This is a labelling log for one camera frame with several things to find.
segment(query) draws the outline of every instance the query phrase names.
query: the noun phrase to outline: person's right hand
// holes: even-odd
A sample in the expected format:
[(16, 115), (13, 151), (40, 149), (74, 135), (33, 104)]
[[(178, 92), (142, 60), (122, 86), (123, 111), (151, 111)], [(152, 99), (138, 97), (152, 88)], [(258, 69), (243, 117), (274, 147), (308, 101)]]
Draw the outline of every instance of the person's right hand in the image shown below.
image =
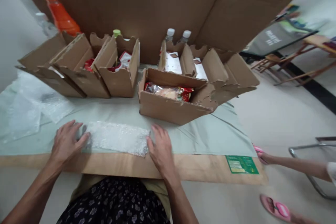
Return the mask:
[(171, 150), (172, 143), (168, 132), (156, 124), (152, 126), (152, 130), (155, 135), (155, 144), (150, 136), (147, 136), (146, 138), (149, 154), (156, 168), (159, 170), (163, 179), (178, 177)]

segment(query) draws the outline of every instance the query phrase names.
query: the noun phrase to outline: open cardboard box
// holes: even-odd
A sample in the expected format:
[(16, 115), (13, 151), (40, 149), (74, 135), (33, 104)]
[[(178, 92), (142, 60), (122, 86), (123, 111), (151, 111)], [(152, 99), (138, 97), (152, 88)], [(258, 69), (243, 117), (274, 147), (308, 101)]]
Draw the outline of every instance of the open cardboard box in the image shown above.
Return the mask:
[(61, 34), (47, 40), (18, 62), (23, 66), (16, 68), (30, 73), (64, 96), (86, 97), (85, 93), (68, 77), (55, 70), (49, 63), (67, 46)]
[[(102, 50), (105, 53), (98, 55), (92, 64), (94, 71), (102, 76), (112, 96), (133, 97), (140, 64), (139, 39), (132, 37), (125, 40), (120, 35), (117, 38), (113, 36)], [(108, 68), (114, 65), (124, 51), (132, 55), (129, 68), (119, 69), (118, 72), (109, 71)]]
[(177, 52), (178, 57), (180, 58), (180, 65), (182, 70), (182, 75), (195, 77), (196, 76), (196, 68), (193, 62), (193, 54), (186, 43), (180, 42), (176, 45), (173, 42), (165, 40), (162, 42), (161, 45), (161, 52), (160, 52), (160, 60), (158, 69), (161, 71), (165, 71), (166, 65), (166, 53), (167, 52)]
[[(215, 49), (208, 51), (207, 48), (197, 50), (192, 47), (192, 51), (195, 57), (201, 58), (208, 82), (172, 72), (145, 69), (138, 85), (140, 114), (183, 125), (214, 112), (219, 105), (255, 90), (260, 84), (239, 54), (228, 57), (223, 64)], [(144, 91), (146, 82), (195, 90), (189, 102), (184, 102)]]
[(67, 45), (58, 55), (52, 59), (51, 64), (62, 74), (68, 76), (75, 82), (88, 97), (110, 98), (111, 95), (102, 77), (95, 71), (84, 69), (85, 62), (95, 58), (94, 51), (105, 54), (104, 43), (111, 39), (105, 35), (100, 39), (96, 34), (91, 34), (91, 45), (85, 34), (79, 34), (70, 44)]

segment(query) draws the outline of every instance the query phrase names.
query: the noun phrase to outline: bubble wrap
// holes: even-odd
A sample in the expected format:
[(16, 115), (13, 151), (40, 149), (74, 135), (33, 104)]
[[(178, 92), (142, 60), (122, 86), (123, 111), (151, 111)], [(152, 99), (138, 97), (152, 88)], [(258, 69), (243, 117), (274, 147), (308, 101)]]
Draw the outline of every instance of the bubble wrap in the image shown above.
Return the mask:
[(8, 117), (10, 134), (14, 140), (36, 134), (40, 129), (41, 110), (19, 93), (8, 109)]
[(146, 136), (150, 134), (147, 129), (97, 121), (88, 123), (86, 131), (91, 133), (87, 149), (109, 149), (141, 157), (147, 153)]
[(74, 110), (75, 106), (67, 98), (35, 76), (19, 71), (18, 77), (20, 82), (18, 92), (54, 123), (58, 123)]

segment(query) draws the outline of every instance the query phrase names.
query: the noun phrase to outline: black patterned clothing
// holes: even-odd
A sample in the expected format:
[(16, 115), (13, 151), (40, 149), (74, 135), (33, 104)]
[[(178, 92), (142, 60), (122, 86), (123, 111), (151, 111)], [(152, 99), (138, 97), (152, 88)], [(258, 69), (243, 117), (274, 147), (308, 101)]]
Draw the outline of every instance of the black patterned clothing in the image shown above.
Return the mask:
[(106, 177), (72, 201), (57, 224), (170, 223), (159, 198), (137, 178)]

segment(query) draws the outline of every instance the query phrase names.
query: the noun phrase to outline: green label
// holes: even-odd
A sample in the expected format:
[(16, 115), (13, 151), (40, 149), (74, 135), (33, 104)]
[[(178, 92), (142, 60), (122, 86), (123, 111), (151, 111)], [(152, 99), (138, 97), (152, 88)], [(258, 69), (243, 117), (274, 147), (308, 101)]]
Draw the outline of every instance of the green label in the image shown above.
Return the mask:
[(231, 173), (259, 174), (256, 165), (251, 157), (247, 156), (226, 156)]

